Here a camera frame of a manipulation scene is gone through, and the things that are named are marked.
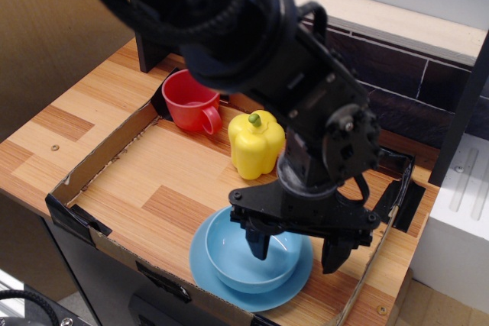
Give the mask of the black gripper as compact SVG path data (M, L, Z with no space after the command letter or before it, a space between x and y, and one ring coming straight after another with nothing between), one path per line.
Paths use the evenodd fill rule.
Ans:
M359 246L368 246L381 223L375 212L365 208L368 187L360 176L364 197L351 200L337 187L317 193L287 188L279 179L271 183L235 189L229 193L231 220L245 230L253 256L266 260L270 237L285 231L320 237L322 273L336 272Z

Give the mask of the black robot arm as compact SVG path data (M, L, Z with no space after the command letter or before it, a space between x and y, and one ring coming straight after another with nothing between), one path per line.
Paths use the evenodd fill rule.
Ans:
M177 48L192 76L263 105L287 129L276 181L236 189L231 219L264 259L272 235L321 237L322 268L335 272L372 241L381 222L339 191L378 165L380 127L366 91L326 45L325 9L294 0L101 0L153 43Z

